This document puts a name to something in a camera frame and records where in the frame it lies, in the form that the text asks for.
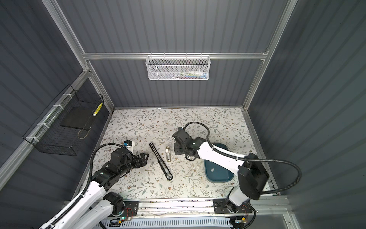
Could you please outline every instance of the enclosure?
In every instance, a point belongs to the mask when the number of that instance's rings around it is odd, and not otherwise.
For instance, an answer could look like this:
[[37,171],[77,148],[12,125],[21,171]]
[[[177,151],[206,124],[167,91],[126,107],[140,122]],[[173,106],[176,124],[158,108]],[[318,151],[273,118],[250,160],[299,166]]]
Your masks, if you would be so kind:
[[[250,201],[250,228],[365,227],[365,12],[356,0],[0,0],[0,228],[39,228],[118,147],[93,151],[126,140],[147,164],[108,192],[139,206],[107,228],[232,227],[243,214],[213,200],[238,176],[215,182],[208,160],[176,155],[189,122],[231,152],[301,168],[293,188]],[[296,177],[263,165],[264,191]]]

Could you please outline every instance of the yellow connector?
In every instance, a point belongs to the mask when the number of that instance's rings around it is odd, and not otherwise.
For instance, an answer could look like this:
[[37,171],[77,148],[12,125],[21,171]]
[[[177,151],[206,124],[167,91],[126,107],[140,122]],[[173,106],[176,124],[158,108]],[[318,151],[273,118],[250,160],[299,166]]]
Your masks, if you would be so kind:
[[100,111],[100,108],[102,108],[103,103],[99,104],[98,108],[94,111],[93,116],[97,116],[97,113]]

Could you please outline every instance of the floral pattern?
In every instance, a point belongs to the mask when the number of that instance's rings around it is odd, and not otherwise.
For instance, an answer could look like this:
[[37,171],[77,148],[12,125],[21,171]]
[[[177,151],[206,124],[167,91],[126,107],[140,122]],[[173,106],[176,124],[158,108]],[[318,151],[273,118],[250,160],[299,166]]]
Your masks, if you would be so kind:
[[[210,128],[210,140],[223,143],[238,154],[256,153],[240,108],[189,108],[189,109],[130,109],[115,110],[102,144],[125,140],[135,141],[134,153],[149,153],[145,167],[132,169],[121,178],[110,191],[125,199],[217,197],[227,196],[232,187],[238,185],[235,176],[226,183],[211,183],[206,179],[203,160],[187,161],[184,155],[174,154],[172,134],[178,127],[191,121],[202,122]],[[204,127],[192,124],[187,132],[193,137],[206,137]],[[169,170],[173,180],[168,181],[149,148],[153,142]],[[165,146],[171,150],[172,160],[166,161]],[[93,162],[97,171],[109,161],[114,146],[99,150]]]

